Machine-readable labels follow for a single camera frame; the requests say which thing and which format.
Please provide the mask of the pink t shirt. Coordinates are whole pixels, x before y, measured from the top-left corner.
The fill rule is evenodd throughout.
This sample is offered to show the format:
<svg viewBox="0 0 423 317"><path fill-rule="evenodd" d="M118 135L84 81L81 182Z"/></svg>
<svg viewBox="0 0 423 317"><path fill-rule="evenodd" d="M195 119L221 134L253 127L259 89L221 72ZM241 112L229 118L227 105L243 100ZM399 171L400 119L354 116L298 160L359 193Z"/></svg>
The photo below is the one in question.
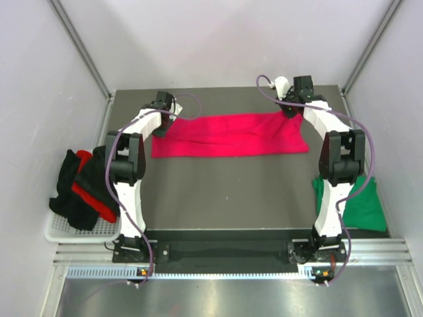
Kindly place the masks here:
<svg viewBox="0 0 423 317"><path fill-rule="evenodd" d="M301 154L309 146L301 135L303 119L281 112L177 119L164 137L154 137L151 156L251 157Z"/></svg>

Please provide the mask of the green folded t shirt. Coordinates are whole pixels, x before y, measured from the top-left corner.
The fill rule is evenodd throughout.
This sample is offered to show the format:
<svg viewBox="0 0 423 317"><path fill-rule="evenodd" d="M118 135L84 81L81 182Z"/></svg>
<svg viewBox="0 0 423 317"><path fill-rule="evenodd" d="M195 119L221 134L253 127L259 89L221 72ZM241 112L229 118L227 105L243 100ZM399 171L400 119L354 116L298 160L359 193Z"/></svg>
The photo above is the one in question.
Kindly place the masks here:
<svg viewBox="0 0 423 317"><path fill-rule="evenodd" d="M366 177L358 177L351 193L355 193L365 182ZM323 200L324 180L319 176L312 181L315 192L316 214L319 215ZM355 198L346 203L344 223L348 228L362 230L374 230L385 232L387 224L383 213L383 208L377 194L377 183L372 177L364 190Z"/></svg>

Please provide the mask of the aluminium front rail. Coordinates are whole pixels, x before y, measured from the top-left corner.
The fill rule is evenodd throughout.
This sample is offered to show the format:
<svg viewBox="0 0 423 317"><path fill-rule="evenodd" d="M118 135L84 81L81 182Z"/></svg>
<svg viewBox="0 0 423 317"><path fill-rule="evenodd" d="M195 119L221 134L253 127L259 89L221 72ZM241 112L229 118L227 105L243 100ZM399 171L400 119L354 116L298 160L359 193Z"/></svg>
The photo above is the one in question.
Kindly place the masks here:
<svg viewBox="0 0 423 317"><path fill-rule="evenodd" d="M387 266L410 265L412 258L406 242L395 238L354 239L345 243L346 259L334 261L336 267L342 264L349 266ZM124 265L147 268L148 262L114 263L114 247L107 244L60 244L54 256L56 265ZM182 260L170 264L154 264L158 272L200 272L200 273L240 273L240 272L283 272L291 271L298 265L314 267L328 266L331 262L309 262L306 264L277 264L268 260L214 260L206 263L204 260L193 262Z"/></svg>

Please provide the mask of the white plastic basket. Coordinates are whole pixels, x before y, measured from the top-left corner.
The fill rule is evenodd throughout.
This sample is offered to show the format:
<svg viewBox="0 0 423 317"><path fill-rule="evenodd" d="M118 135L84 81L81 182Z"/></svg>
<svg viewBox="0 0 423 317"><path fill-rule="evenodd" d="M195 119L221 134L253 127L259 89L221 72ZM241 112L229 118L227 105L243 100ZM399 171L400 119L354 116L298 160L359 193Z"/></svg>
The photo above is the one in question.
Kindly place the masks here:
<svg viewBox="0 0 423 317"><path fill-rule="evenodd" d="M99 217L93 230L77 230L65 217L49 211L44 236L47 241L60 244L96 244L115 240L120 228L120 218L116 223L109 223Z"/></svg>

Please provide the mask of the left aluminium frame post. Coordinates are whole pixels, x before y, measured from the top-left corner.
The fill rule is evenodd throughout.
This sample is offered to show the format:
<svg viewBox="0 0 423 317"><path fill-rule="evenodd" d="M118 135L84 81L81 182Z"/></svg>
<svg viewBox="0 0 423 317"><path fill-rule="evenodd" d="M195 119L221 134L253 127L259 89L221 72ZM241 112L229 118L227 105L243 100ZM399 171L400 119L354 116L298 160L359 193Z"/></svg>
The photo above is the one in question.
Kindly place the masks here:
<svg viewBox="0 0 423 317"><path fill-rule="evenodd" d="M89 71L91 77L95 81L97 87L101 91L105 99L110 100L112 98L112 93L106 86L102 76L100 75L93 59L91 58L87 48L85 47L76 27L72 23L69 15L67 14L65 7L59 0L47 0L49 6L52 8L54 14L57 16L61 25L63 26L66 34L71 40L74 48L76 49L79 57L82 59L87 70Z"/></svg>

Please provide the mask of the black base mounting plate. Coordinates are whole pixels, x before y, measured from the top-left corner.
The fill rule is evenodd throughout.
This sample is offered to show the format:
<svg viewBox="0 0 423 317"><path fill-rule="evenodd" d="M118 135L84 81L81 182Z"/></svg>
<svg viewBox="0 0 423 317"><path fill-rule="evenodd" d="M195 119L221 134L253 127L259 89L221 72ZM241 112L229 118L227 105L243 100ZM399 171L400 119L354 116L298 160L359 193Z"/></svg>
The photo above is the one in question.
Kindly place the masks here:
<svg viewBox="0 0 423 317"><path fill-rule="evenodd" d="M114 263L170 264L188 260L268 260L277 264L346 259L341 237L319 238L302 229L147 230L144 237L120 235Z"/></svg>

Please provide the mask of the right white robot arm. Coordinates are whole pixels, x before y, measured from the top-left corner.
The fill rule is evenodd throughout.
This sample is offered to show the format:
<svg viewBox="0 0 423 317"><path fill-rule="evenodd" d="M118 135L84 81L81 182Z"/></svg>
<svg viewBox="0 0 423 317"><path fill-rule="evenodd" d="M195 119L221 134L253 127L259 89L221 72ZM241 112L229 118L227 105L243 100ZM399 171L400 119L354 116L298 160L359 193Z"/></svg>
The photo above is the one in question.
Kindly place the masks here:
<svg viewBox="0 0 423 317"><path fill-rule="evenodd" d="M314 224L318 239L308 245L309 255L316 261L326 260L333 251L325 238L341 234L338 216L344 212L346 202L358 176L364 171L365 133L352 129L331 113L332 108L321 95L314 93L310 75L296 77L291 85L285 77L274 81L277 98L283 113L293 118L301 115L323 140L319 158L319 173L323 179L323 198Z"/></svg>

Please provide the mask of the black t shirt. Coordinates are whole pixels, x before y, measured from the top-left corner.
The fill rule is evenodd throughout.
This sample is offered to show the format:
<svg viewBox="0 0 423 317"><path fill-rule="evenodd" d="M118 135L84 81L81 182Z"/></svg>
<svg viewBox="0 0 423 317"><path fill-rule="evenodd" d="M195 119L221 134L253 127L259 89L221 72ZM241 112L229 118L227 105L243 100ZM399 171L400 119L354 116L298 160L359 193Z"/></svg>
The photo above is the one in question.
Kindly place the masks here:
<svg viewBox="0 0 423 317"><path fill-rule="evenodd" d="M105 182L106 147L67 150L49 208L77 230L92 231L99 219L116 224L120 208Z"/></svg>

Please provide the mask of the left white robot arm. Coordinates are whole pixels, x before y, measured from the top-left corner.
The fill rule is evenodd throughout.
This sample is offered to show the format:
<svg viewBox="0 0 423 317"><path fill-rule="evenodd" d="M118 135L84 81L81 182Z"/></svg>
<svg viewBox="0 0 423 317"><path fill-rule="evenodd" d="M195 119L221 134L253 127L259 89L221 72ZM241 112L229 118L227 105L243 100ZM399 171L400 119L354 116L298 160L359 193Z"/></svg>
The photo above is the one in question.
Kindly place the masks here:
<svg viewBox="0 0 423 317"><path fill-rule="evenodd" d="M146 228L140 194L146 170L144 141L151 135L164 137L181 110L171 93L159 91L130 123L106 135L106 186L119 201L120 234L126 238L141 237Z"/></svg>

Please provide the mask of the right aluminium frame post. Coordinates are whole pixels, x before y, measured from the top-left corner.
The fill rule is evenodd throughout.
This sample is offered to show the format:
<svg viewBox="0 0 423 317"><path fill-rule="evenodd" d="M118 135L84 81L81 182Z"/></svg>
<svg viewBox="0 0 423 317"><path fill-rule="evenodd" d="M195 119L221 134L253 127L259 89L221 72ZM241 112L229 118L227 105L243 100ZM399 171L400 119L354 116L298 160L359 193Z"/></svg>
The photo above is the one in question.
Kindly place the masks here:
<svg viewBox="0 0 423 317"><path fill-rule="evenodd" d="M366 44L364 51L355 64L351 74L348 76L346 84L341 88L340 91L342 96L346 97L352 90L352 87L358 80L403 3L403 0L392 0L389 2L389 6L383 13L381 20L378 22L376 29L369 39L369 42Z"/></svg>

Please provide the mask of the aluminium frame post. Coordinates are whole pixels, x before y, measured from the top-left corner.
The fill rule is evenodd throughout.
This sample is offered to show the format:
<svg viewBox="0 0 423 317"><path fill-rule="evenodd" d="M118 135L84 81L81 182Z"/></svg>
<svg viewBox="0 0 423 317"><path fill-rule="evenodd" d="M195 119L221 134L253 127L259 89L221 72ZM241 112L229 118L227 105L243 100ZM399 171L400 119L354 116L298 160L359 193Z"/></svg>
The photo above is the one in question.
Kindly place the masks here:
<svg viewBox="0 0 423 317"><path fill-rule="evenodd" d="M91 77L95 81L97 87L101 91L105 99L110 100L112 98L112 93L106 86L102 76L100 75L93 59L91 58L87 48L85 47L76 27L72 23L69 15L67 14L65 7L59 0L47 0L49 6L52 8L54 14L57 16L61 25L63 26L66 34L71 40L74 48L76 49L79 57L82 59L87 70L89 71Z"/></svg>
<svg viewBox="0 0 423 317"><path fill-rule="evenodd" d="M352 90L352 87L358 80L403 3L403 0L392 0L389 2L389 6L383 13L381 20L378 22L376 29L369 39L369 42L366 44L364 51L355 64L351 74L348 76L346 84L341 88L340 91L342 96L346 97Z"/></svg>

